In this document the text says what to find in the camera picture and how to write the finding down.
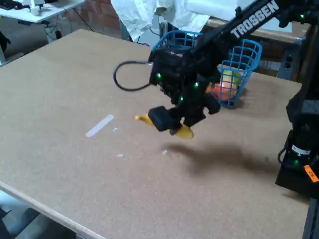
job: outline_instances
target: floor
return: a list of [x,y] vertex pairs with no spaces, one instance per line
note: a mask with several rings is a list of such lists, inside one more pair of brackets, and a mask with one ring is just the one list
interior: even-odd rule
[[[80,28],[89,30],[85,24],[80,21],[71,22],[63,17],[59,17],[57,21],[57,29],[62,35],[67,35],[71,31]],[[95,32],[121,38],[119,30],[109,29],[102,26],[91,26]],[[47,44],[46,33],[43,25],[32,24],[30,26],[18,24],[17,20],[11,18],[0,17],[0,31],[11,41],[5,51],[5,57],[8,58],[17,53],[28,54]],[[10,232],[19,233],[21,221],[26,219],[26,215],[30,213],[27,206],[13,209],[2,220]],[[67,228],[59,225],[44,215],[38,215],[28,226],[18,234],[17,239],[73,239],[72,234]]]
[[[64,17],[59,17],[57,23],[57,29],[61,31],[62,35],[67,35],[72,31],[83,28],[90,30],[88,26],[80,21],[70,21]],[[91,28],[98,33],[121,38],[121,32],[119,30],[102,27],[98,25],[92,25]],[[11,41],[5,51],[6,58],[14,54],[23,52],[27,54],[39,47],[47,44],[46,33],[44,31],[43,24],[32,24],[30,26],[18,24],[16,19],[12,18],[0,18],[0,31]]]

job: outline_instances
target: brick wall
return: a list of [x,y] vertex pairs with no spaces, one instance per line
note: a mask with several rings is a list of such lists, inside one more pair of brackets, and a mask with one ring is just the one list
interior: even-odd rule
[[[110,0],[86,0],[77,11],[89,25],[120,29],[118,15]],[[70,11],[69,14],[72,21],[81,21],[74,11]]]

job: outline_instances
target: fruit in basket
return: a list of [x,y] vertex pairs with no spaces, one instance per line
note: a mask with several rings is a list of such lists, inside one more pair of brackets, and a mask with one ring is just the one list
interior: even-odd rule
[[[232,71],[224,70],[223,71],[223,81],[231,82]],[[242,81],[242,75],[239,72],[234,71],[233,83],[240,85]]]
[[221,99],[222,101],[227,101],[233,99],[237,94],[237,85],[231,84],[230,82],[221,82],[215,84],[212,89],[213,96]]

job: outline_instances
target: table edge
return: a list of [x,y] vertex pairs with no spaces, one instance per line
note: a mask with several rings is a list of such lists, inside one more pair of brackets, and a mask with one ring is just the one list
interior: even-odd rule
[[40,212],[41,214],[49,217],[50,219],[60,223],[61,225],[71,229],[72,231],[79,234],[80,236],[83,236],[86,239],[111,239],[110,237],[104,238],[104,237],[96,234],[95,232],[85,228],[84,226],[65,217],[64,215],[49,208],[48,206],[36,201],[35,199],[23,194],[22,192],[19,192],[15,188],[9,186],[8,184],[6,184],[2,181],[0,181],[0,190],[15,197],[16,199],[28,204],[31,208],[33,208],[36,211]]

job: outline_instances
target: white desk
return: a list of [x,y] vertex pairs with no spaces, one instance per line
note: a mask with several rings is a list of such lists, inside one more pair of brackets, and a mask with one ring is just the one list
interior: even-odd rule
[[[57,16],[58,14],[70,9],[77,7],[81,4],[83,4],[85,0],[59,0],[57,2],[48,3],[45,4],[44,7],[40,11],[39,16],[35,16],[31,13],[31,11],[27,8],[21,9],[21,10],[4,10],[0,8],[0,16],[6,16],[10,18],[15,18],[18,20],[23,21],[29,21],[33,23],[40,23],[44,20],[47,20],[50,22],[50,19],[52,19],[54,16]],[[47,33],[47,39],[50,43],[55,38],[55,31],[54,26],[51,24],[52,27],[46,27],[44,28]],[[0,66],[5,62],[5,58],[3,55],[3,52],[0,48]]]

